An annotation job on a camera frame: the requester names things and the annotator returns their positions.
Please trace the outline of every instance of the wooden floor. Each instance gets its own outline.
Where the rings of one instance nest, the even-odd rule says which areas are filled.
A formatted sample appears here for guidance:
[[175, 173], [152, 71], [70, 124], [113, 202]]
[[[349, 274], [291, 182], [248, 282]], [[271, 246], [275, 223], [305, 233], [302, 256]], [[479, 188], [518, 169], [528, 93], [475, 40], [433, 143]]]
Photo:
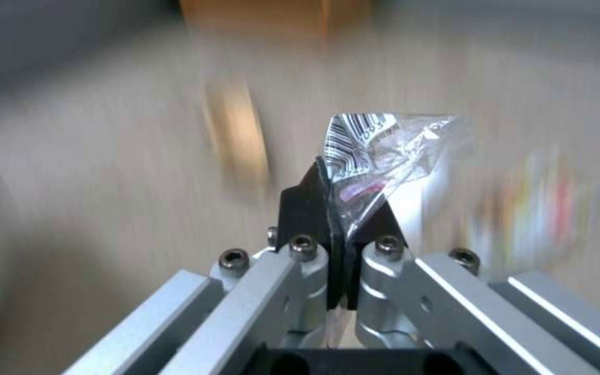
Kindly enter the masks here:
[[[259, 109], [266, 194], [228, 186], [210, 151], [203, 89], [229, 78]], [[262, 248], [329, 118], [374, 110], [464, 115], [501, 165], [566, 149], [593, 216], [548, 272], [600, 307], [600, 16], [389, 9], [329, 50], [177, 23], [0, 95], [0, 175], [19, 212], [0, 373], [60, 372], [179, 268]]]

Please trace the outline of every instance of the screw head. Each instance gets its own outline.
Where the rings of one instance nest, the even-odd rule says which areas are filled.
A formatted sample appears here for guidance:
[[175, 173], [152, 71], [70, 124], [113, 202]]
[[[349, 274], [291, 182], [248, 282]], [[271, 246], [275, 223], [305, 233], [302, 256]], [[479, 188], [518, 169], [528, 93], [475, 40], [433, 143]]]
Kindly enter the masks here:
[[377, 256], [388, 259], [389, 261], [398, 261], [402, 258], [404, 246], [402, 240], [395, 235], [382, 235], [374, 243]]
[[242, 249], [228, 249], [219, 256], [219, 268], [231, 276], [240, 277], [249, 268], [249, 255]]
[[289, 240], [289, 254], [297, 261], [310, 261], [316, 258], [317, 244], [308, 234], [297, 234]]
[[267, 227], [267, 246], [277, 246], [277, 227]]
[[479, 268], [481, 268], [481, 259], [478, 255], [469, 249], [463, 247], [457, 247], [452, 249], [448, 256], [451, 257], [455, 263], [464, 267], [465, 270], [471, 272], [472, 275], [478, 276]]

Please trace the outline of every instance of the barcode label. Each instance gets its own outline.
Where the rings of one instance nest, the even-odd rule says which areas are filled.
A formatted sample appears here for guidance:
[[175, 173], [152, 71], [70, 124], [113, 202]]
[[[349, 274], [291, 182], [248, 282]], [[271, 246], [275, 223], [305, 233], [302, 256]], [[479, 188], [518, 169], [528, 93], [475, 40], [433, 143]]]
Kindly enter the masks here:
[[382, 131], [397, 123], [391, 114], [341, 114], [330, 120], [324, 147], [328, 174], [335, 183], [367, 173], [371, 160], [367, 145]]

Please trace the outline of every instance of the blurry background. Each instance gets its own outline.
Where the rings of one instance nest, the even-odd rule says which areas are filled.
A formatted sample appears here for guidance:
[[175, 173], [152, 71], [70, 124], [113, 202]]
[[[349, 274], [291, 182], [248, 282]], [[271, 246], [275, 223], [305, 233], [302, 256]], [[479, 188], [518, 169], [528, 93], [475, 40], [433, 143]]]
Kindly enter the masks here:
[[[547, 271], [600, 307], [600, 2], [372, 5], [315, 40], [186, 26], [157, 0], [0, 0], [0, 373], [60, 372], [179, 268], [262, 248], [343, 111], [461, 114], [498, 160], [569, 150], [594, 228]], [[266, 194], [210, 147], [204, 88], [230, 78], [259, 111]]]

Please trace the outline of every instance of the clear plastic bag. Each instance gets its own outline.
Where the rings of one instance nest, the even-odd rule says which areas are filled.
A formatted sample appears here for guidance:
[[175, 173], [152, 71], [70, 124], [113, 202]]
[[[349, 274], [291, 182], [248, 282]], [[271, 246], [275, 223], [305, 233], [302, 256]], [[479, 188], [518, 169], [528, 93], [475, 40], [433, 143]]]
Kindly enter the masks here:
[[428, 176], [445, 143], [464, 135], [457, 116], [340, 114], [323, 156], [346, 238], [407, 181]]

